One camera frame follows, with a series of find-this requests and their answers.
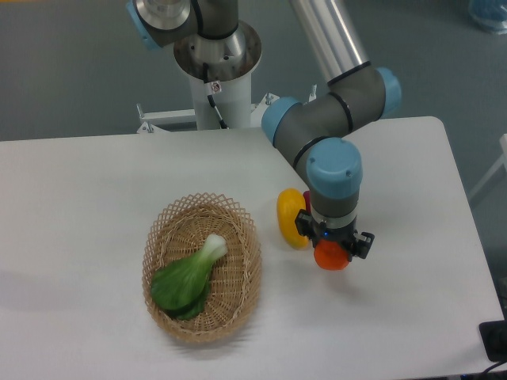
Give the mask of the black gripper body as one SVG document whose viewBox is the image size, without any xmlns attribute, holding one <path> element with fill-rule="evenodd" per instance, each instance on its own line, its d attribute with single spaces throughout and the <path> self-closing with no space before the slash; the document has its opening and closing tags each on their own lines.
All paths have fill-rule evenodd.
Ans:
<svg viewBox="0 0 507 380">
<path fill-rule="evenodd" d="M 320 241 L 338 243 L 347 253 L 352 253 L 356 239 L 356 213 L 340 218 L 325 218 L 311 214 L 312 247 L 316 248 Z"/>
</svg>

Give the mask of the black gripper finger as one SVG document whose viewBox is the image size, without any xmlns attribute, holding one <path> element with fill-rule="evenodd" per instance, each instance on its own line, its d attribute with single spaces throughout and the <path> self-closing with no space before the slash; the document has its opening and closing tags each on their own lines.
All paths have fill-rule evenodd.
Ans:
<svg viewBox="0 0 507 380">
<path fill-rule="evenodd" d="M 345 241 L 345 250 L 348 261 L 351 262 L 354 257 L 365 259 L 372 247 L 375 235 L 368 232 L 355 231 L 351 237 Z"/>
<path fill-rule="evenodd" d="M 311 246 L 314 247 L 314 227 L 313 218 L 306 210 L 300 210 L 295 217 L 295 227 L 300 236 L 307 238 Z"/>
</svg>

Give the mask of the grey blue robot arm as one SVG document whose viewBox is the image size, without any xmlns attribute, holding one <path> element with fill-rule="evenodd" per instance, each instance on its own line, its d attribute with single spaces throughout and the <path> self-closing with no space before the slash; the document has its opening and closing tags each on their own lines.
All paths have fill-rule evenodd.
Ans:
<svg viewBox="0 0 507 380">
<path fill-rule="evenodd" d="M 253 124 L 251 74 L 261 41 L 239 19 L 236 1 L 130 1 L 126 8 L 147 48 L 173 47 L 199 129 Z M 365 258 L 375 238 L 356 229 L 363 171 L 358 149 L 345 137 L 396 108 L 402 91 L 390 70 L 370 63 L 343 2 L 294 1 L 292 8 L 328 90 L 306 103 L 261 102 L 260 125 L 309 190 L 289 226 L 311 241 L 321 267 L 335 270 Z"/>
</svg>

